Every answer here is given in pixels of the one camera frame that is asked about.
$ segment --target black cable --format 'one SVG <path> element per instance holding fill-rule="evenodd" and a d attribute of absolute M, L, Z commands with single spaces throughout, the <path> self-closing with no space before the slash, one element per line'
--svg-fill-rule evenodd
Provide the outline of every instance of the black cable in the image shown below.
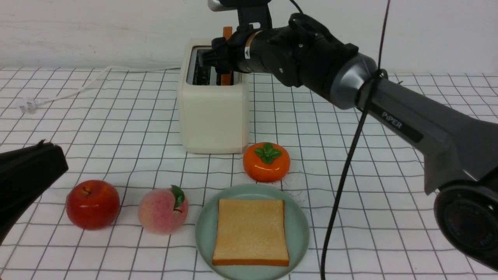
<path fill-rule="evenodd" d="M 296 6 L 296 9 L 300 12 L 300 13 L 303 13 L 303 10 L 301 10 L 301 7 L 299 7 L 299 5 L 296 3 L 295 0 L 289 0 L 292 4 L 294 4 L 294 6 Z"/>
<path fill-rule="evenodd" d="M 363 109 L 362 116 L 360 117 L 360 121 L 358 123 L 358 126 L 356 128 L 355 136 L 353 137 L 353 142 L 351 143 L 351 147 L 348 151 L 348 157 L 346 158 L 346 162 L 344 163 L 344 168 L 343 172 L 341 175 L 341 180 L 339 182 L 339 187 L 337 189 L 337 196 L 334 201 L 334 207 L 332 208 L 332 214 L 330 215 L 330 222 L 329 226 L 327 228 L 327 233 L 325 234 L 325 240 L 323 243 L 323 249 L 322 249 L 322 260 L 321 260 L 321 265 L 320 265 L 320 279 L 321 280 L 326 280 L 325 279 L 325 258 L 327 256 L 327 249 L 329 246 L 329 240 L 330 240 L 330 234 L 332 233 L 332 228 L 334 226 L 334 221 L 336 219 L 337 211 L 339 210 L 339 201 L 341 199 L 341 194 L 344 188 L 344 183 L 346 182 L 346 177 L 348 175 L 348 170 L 349 166 L 351 165 L 351 160 L 353 159 L 353 154 L 356 149 L 356 145 L 358 144 L 358 140 L 360 139 L 360 135 L 362 133 L 363 125 L 365 124 L 365 119 L 367 118 L 369 108 L 370 108 L 370 103 L 372 101 L 372 97 L 374 96 L 375 89 L 377 89 L 378 82 L 382 79 L 382 76 L 386 71 L 384 69 L 380 68 L 380 59 L 382 58 L 382 47 L 384 45 L 384 35 L 385 35 L 385 26 L 387 24 L 387 15 L 389 13 L 389 6 L 391 4 L 390 0 L 387 0 L 387 7 L 385 9 L 385 15 L 384 15 L 384 23 L 382 25 L 382 35 L 380 37 L 380 47 L 379 47 L 379 53 L 378 53 L 378 62 L 377 62 L 377 71 L 374 76 L 372 76 L 373 82 L 372 86 L 370 87 L 369 94 L 367 96 L 367 100 L 365 101 L 365 107 Z"/>

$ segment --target peach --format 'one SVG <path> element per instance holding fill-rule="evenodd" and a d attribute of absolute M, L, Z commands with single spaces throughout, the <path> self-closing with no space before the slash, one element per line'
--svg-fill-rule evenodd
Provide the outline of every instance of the peach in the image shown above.
<path fill-rule="evenodd" d="M 138 206 L 140 224 L 153 234 L 172 234 L 183 225 L 187 215 L 188 200 L 175 185 L 148 192 Z"/>

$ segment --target orange persimmon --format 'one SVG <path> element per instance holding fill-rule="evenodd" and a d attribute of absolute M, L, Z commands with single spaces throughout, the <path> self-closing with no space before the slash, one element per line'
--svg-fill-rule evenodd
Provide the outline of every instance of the orange persimmon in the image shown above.
<path fill-rule="evenodd" d="M 244 153 L 244 171 L 256 182 L 280 181 L 290 169 L 290 156 L 284 147 L 268 143 L 256 143 Z"/>

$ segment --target toast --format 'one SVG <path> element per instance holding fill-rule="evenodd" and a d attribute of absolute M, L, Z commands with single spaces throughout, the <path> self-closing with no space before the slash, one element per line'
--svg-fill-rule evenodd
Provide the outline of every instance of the toast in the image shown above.
<path fill-rule="evenodd" d="M 223 27 L 223 37 L 228 41 L 232 36 L 233 29 L 231 26 Z M 229 74 L 221 75 L 221 85 L 222 86 L 230 86 L 232 84 L 232 71 Z"/>
<path fill-rule="evenodd" d="M 220 199 L 214 266 L 289 266 L 283 200 Z"/>

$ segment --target grid tablecloth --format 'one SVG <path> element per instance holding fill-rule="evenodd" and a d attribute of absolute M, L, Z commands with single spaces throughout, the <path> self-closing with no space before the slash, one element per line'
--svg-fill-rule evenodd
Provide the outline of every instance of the grid tablecloth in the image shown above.
<path fill-rule="evenodd" d="M 193 155 L 181 146 L 176 111 L 178 70 L 112 71 L 76 97 L 33 115 L 16 98 L 50 98 L 88 83 L 99 69 L 0 70 L 0 152 L 41 139 L 60 145 L 69 171 L 31 205 L 0 247 L 3 280 L 214 280 L 197 254 L 196 218 L 211 197 L 253 182 L 242 156 Z M 249 75 L 250 141 L 288 149 L 292 167 L 272 184 L 302 207 L 308 253 L 284 279 L 319 279 L 326 227 L 360 113 L 340 111 L 304 87 L 271 75 Z M 390 74 L 393 81 L 481 120 L 498 122 L 498 76 Z M 434 219 L 435 194 L 423 192 L 423 156 L 368 118 L 342 196 L 327 253 L 332 280 L 491 280 L 492 270 L 455 250 Z M 122 208 L 113 226 L 89 232 L 64 211 L 78 182 L 115 185 Z M 190 202 L 186 224 L 172 236 L 139 225 L 137 205 L 153 188 L 181 185 Z"/>

